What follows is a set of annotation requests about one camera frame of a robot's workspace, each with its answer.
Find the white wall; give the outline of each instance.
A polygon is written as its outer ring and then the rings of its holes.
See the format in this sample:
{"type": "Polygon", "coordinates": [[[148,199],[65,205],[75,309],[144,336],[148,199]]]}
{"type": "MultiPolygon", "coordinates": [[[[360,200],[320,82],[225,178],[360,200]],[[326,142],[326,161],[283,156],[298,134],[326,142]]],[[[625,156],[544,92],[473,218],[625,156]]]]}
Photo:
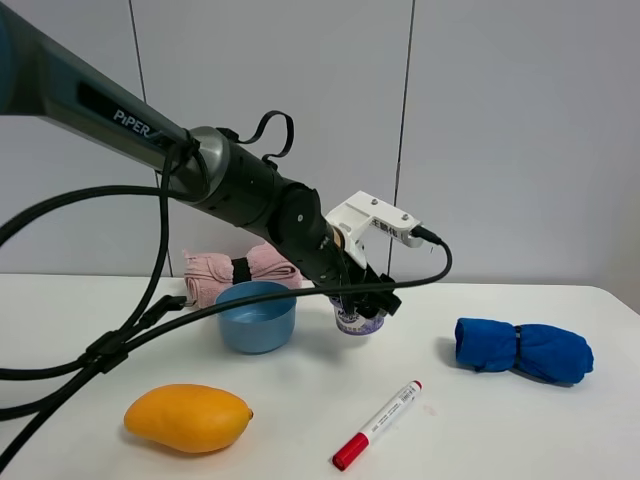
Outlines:
{"type": "MultiPolygon", "coordinates": [[[[147,100],[181,125],[250,137],[283,110],[296,138],[280,173],[320,192],[329,209],[363,189],[393,201],[410,0],[134,0],[147,100]]],[[[277,152],[269,125],[256,154],[277,152]]],[[[171,208],[174,273],[182,250],[244,255],[259,242],[203,213],[171,208]]],[[[385,271],[388,240],[369,256],[385,271]]]]}
{"type": "MultiPolygon", "coordinates": [[[[127,0],[3,0],[36,27],[140,96],[127,0]]],[[[155,185],[153,172],[34,118],[0,117],[0,222],[33,203],[95,185],[155,185]]],[[[50,213],[0,250],[1,272],[147,275],[158,201],[92,200],[50,213]]]]}
{"type": "MultiPolygon", "coordinates": [[[[451,243],[451,280],[640,293],[638,18],[637,0],[418,1],[398,205],[451,243]]],[[[392,274],[441,261],[395,247],[392,274]]]]}

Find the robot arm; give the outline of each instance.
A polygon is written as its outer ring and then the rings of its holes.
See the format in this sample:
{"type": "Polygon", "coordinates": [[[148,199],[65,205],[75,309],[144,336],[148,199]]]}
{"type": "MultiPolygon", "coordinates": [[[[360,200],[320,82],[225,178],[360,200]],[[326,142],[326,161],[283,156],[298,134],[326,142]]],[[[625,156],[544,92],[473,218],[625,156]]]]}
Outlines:
{"type": "MultiPolygon", "coordinates": [[[[281,176],[226,129],[188,133],[0,4],[0,115],[37,116],[160,172],[170,147],[199,149],[180,159],[171,188],[203,199],[191,206],[271,243],[318,286],[390,281],[367,264],[360,236],[373,225],[414,247],[419,222],[359,192],[325,219],[318,192],[281,176]]],[[[340,299],[347,313],[393,314],[392,292],[340,299]]]]}

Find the black strap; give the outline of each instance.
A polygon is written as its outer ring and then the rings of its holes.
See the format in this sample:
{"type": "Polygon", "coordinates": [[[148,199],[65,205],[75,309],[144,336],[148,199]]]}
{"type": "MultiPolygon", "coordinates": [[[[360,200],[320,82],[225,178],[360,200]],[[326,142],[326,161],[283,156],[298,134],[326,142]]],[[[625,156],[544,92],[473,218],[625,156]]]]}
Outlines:
{"type": "Polygon", "coordinates": [[[518,365],[520,365],[520,359],[522,358],[522,353],[520,351],[520,336],[522,334],[522,327],[520,325],[517,325],[514,328],[516,330],[516,359],[513,362],[513,366],[515,368],[518,368],[518,365]]]}
{"type": "Polygon", "coordinates": [[[234,285],[251,280],[251,270],[249,270],[249,260],[247,260],[247,257],[235,258],[231,260],[231,265],[233,265],[234,285]]]}
{"type": "Polygon", "coordinates": [[[269,160],[271,157],[274,158],[282,158],[286,156],[289,151],[291,151],[291,147],[293,146],[293,137],[294,137],[294,129],[293,129],[293,118],[290,115],[287,115],[280,110],[271,110],[270,112],[265,113],[260,119],[260,123],[258,124],[258,128],[256,129],[256,133],[253,134],[249,140],[240,140],[238,138],[238,134],[233,130],[228,128],[219,128],[218,130],[222,132],[222,134],[227,137],[229,140],[239,144],[239,145],[250,145],[252,143],[257,142],[262,137],[264,133],[264,129],[267,127],[269,120],[278,115],[282,115],[287,125],[287,140],[285,141],[284,148],[280,151],[280,153],[267,153],[262,156],[262,161],[271,165],[274,169],[278,169],[277,165],[269,160]]]}

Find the blue bowl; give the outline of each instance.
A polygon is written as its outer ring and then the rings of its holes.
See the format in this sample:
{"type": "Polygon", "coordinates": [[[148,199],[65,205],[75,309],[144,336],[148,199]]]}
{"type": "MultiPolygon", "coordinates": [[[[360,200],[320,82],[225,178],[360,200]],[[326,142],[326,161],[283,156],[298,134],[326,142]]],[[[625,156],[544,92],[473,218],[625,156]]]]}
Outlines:
{"type": "MultiPolygon", "coordinates": [[[[216,304],[265,293],[284,292],[275,282],[252,281],[234,285],[222,292],[216,304]]],[[[242,353],[266,353],[289,341],[295,325],[295,298],[254,303],[218,314],[218,327],[224,343],[242,353]]]]}

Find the red marker cap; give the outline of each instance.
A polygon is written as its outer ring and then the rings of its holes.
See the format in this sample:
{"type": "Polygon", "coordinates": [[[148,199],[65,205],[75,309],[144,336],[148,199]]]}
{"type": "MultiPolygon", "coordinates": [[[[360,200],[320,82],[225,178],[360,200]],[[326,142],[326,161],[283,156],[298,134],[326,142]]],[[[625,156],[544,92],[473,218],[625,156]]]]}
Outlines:
{"type": "Polygon", "coordinates": [[[333,464],[340,471],[344,471],[369,446],[369,439],[364,433],[358,432],[347,442],[338,453],[333,456],[333,464]]]}

